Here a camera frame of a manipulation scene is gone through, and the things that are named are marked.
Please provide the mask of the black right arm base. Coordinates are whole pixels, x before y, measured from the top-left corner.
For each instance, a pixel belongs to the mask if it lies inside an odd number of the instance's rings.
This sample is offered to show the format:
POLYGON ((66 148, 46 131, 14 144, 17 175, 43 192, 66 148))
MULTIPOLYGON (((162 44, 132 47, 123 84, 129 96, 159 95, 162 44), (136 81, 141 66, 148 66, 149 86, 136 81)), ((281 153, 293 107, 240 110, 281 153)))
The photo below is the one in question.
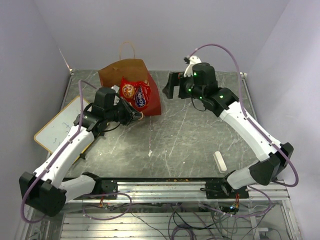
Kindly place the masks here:
POLYGON ((247 186, 239 189, 231 188, 223 177, 208 178, 205 180, 205 185, 200 189, 205 192, 206 198, 213 199, 248 199, 249 191, 247 186))

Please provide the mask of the red cookie snack bag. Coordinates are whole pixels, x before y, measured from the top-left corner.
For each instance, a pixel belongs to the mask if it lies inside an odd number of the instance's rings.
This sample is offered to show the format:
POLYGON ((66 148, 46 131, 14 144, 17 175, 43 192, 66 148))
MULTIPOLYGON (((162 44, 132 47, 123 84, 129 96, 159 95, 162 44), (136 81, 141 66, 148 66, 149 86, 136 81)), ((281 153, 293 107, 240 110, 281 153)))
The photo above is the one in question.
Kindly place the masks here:
POLYGON ((151 88, 144 81, 128 81, 122 77, 120 82, 119 94, 132 107, 139 112, 148 108, 151 96, 151 88))

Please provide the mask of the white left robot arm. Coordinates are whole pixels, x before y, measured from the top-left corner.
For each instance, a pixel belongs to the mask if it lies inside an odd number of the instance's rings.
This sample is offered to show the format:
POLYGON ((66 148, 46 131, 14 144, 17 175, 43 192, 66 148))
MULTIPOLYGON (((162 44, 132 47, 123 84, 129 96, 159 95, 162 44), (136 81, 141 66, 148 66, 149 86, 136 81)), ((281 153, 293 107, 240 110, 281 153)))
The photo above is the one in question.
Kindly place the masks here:
POLYGON ((85 172, 79 177, 64 181, 67 171, 97 137, 108 132, 109 123, 127 126, 143 116, 142 112, 136 110, 114 89, 99 88, 93 102, 80 106, 80 114, 67 137, 46 162, 32 173, 24 172, 20 176, 21 218, 25 222, 29 221, 25 217, 25 206, 30 206, 45 216, 54 217, 70 200, 81 196, 98 198, 103 192, 103 181, 99 176, 85 172))

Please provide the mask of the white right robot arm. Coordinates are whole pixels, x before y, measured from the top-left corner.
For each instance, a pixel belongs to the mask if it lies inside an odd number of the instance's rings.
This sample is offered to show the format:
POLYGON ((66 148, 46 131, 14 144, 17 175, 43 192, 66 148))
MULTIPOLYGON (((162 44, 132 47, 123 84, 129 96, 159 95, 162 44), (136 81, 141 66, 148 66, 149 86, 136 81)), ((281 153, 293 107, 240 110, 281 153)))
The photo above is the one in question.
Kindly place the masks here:
POLYGON ((180 99, 200 100, 205 108, 230 125, 249 145, 257 160, 240 170, 227 174, 220 186, 221 194, 233 197, 238 189, 251 184, 267 186, 275 182, 286 168, 293 153, 290 143, 281 143, 252 118, 240 99, 229 88, 220 87, 213 66, 207 62, 190 64, 185 72, 171 72, 162 92, 173 98, 178 87, 180 99))

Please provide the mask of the red brown paper bag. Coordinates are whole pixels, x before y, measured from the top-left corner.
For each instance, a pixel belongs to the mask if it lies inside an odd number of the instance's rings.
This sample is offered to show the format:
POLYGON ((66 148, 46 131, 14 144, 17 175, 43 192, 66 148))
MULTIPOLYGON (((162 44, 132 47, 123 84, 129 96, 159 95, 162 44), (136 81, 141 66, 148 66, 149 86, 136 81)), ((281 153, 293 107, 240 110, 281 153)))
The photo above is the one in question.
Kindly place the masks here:
POLYGON ((158 86, 148 71, 145 62, 136 58, 134 45, 125 41, 119 46, 119 60, 98 71, 103 87, 119 87, 117 92, 137 111, 145 116, 160 116, 162 106, 158 86), (133 57, 122 59, 125 44, 131 46, 133 57))

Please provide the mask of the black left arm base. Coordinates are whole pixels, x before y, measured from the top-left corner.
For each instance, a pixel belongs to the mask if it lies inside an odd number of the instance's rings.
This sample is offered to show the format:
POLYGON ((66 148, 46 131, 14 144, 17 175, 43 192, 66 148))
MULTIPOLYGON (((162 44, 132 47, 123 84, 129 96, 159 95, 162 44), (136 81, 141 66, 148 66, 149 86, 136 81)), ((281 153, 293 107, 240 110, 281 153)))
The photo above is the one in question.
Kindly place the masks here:
POLYGON ((95 181, 93 190, 89 193, 89 195, 93 196, 108 194, 108 196, 104 196, 104 198, 107 200, 115 200, 117 198, 115 193, 118 192, 118 185, 116 182, 110 179, 101 178, 91 172, 85 172, 84 175, 92 178, 95 181))

